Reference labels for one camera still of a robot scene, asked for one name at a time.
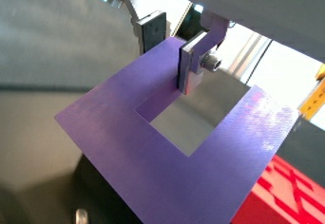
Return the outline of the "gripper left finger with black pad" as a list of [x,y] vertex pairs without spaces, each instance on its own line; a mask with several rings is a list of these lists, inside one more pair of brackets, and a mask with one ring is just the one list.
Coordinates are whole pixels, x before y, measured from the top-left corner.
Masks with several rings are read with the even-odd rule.
[[156,0],[123,0],[131,14],[134,34],[138,37],[139,53],[146,53],[166,38],[166,12]]

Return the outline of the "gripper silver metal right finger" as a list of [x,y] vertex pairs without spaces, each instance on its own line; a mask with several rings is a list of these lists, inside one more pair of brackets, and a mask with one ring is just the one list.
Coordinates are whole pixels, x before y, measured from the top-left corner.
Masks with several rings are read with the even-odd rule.
[[206,29],[180,46],[178,64],[178,88],[183,94],[199,85],[203,70],[215,72],[219,62],[211,49],[225,39],[229,20],[208,10],[200,14],[200,26]]

